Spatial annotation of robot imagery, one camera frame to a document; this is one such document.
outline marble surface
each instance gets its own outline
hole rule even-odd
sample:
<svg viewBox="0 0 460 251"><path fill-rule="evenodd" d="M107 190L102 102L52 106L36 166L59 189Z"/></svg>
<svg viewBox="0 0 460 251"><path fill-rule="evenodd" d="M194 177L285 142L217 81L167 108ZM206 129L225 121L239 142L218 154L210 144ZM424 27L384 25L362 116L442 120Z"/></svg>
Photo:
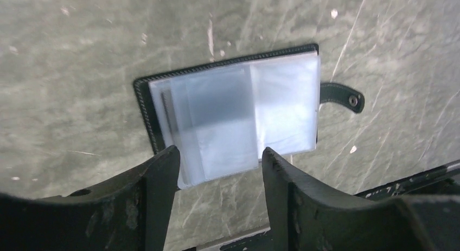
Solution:
<svg viewBox="0 0 460 251"><path fill-rule="evenodd" d="M66 195L148 159L139 76L313 41L322 80L367 102L322 106L295 166L355 193L459 159L458 1L0 0L0 190ZM165 250L267 223L261 170L230 176L176 194Z"/></svg>

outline card holder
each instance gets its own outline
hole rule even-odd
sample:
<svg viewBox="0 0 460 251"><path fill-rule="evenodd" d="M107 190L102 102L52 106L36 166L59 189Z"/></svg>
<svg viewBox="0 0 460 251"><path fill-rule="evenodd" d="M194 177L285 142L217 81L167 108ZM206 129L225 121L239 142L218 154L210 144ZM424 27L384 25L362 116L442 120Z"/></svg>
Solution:
<svg viewBox="0 0 460 251"><path fill-rule="evenodd" d="M319 64L308 44L135 80L154 153L179 148L184 189L257 168L267 146L314 150Z"/></svg>

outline transparent pocket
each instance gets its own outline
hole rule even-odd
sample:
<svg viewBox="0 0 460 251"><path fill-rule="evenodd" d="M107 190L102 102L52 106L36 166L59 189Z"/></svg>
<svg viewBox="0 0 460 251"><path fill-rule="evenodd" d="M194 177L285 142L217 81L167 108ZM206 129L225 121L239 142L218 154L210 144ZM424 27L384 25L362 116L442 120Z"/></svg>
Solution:
<svg viewBox="0 0 460 251"><path fill-rule="evenodd" d="M255 169L266 147L314 150L319 65L297 54L150 82L165 145L181 152L179 188Z"/></svg>

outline leather tab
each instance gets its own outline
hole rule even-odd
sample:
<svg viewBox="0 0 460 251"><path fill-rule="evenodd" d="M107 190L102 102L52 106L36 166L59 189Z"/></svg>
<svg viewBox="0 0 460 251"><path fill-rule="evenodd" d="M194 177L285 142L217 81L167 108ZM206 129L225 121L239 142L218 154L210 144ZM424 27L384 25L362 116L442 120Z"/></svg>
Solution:
<svg viewBox="0 0 460 251"><path fill-rule="evenodd" d="M342 105L355 113L364 109L364 95L339 83L325 82L320 86L320 104L334 102Z"/></svg>

